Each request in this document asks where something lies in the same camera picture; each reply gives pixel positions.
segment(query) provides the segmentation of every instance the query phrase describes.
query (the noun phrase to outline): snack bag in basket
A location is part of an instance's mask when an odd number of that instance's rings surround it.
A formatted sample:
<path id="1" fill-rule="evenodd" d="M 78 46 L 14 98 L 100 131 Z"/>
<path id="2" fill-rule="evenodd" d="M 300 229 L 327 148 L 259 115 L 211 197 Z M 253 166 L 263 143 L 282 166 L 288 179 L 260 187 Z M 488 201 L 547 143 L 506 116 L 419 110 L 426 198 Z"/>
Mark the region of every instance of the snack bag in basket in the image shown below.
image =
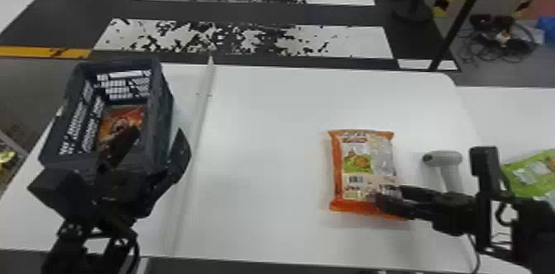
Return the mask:
<path id="1" fill-rule="evenodd" d="M 375 130 L 328 133 L 335 183 L 330 209 L 396 218 L 382 213 L 374 202 L 376 193 L 397 186 L 391 147 L 393 133 Z"/>

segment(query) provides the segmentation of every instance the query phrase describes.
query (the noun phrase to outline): gray floor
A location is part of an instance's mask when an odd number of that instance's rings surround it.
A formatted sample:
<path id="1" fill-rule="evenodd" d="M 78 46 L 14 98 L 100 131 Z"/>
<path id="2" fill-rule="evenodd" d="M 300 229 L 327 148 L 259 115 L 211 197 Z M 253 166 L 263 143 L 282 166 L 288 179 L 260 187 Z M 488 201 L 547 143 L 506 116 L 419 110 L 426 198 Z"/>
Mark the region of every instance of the gray floor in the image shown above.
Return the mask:
<path id="1" fill-rule="evenodd" d="M 0 59 L 0 130 L 17 125 L 30 149 L 61 105 L 75 60 Z"/>
<path id="2" fill-rule="evenodd" d="M 436 18 L 436 24 L 443 35 L 446 35 L 450 22 L 450 19 Z M 451 51 L 462 73 L 448 74 L 458 86 L 555 87 L 555 45 L 541 45 L 517 64 L 498 59 L 491 63 L 479 61 L 478 66 L 464 63 L 460 59 L 458 52 L 462 45 L 461 38 L 456 38 L 451 45 Z"/>

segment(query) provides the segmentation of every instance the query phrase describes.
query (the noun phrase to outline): barcode scanner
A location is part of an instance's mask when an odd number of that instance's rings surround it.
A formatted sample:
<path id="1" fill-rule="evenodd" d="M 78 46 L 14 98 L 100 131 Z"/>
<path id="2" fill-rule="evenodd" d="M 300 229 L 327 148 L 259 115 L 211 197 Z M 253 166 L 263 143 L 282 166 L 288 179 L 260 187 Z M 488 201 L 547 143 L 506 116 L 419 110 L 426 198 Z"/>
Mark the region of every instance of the barcode scanner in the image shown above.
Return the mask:
<path id="1" fill-rule="evenodd" d="M 422 157 L 422 161 L 431 168 L 439 168 L 447 191 L 464 192 L 458 173 L 458 165 L 463 161 L 463 156 L 458 151 L 430 151 Z"/>

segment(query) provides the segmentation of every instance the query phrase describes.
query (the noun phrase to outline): black plastic basket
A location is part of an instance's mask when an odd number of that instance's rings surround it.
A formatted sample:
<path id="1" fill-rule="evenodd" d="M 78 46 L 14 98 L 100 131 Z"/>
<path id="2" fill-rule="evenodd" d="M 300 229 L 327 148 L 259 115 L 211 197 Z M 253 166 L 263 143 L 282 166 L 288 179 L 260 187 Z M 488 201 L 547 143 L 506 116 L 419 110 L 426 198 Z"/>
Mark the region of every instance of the black plastic basket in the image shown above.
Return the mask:
<path id="1" fill-rule="evenodd" d="M 39 160 L 47 168 L 78 170 L 92 183 L 98 162 L 97 133 L 107 106 L 145 105 L 140 138 L 117 170 L 152 174 L 168 153 L 173 96 L 157 59 L 118 59 L 78 64 Z"/>

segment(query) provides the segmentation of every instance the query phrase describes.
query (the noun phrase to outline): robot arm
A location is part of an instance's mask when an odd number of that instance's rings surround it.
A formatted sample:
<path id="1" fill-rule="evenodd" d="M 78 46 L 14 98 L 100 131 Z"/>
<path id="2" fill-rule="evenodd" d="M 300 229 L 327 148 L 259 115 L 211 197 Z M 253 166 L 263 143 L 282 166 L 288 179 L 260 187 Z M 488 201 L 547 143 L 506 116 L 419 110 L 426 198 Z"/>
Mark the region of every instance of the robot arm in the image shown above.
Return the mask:
<path id="1" fill-rule="evenodd" d="M 533 274 L 553 273 L 555 256 L 555 211 L 545 201 L 514 196 L 501 190 L 502 174 L 497 148 L 475 147 L 470 150 L 472 175 L 478 177 L 480 190 L 475 196 L 457 192 L 441 193 L 421 187 L 401 186 L 402 198 L 377 195 L 377 207 L 393 215 L 427 220 L 434 230 L 451 236 L 464 234 L 476 238 L 478 253 L 528 268 Z M 499 224 L 510 228 L 510 248 L 492 242 L 491 203 L 499 201 Z M 503 221 L 507 205 L 517 218 Z"/>

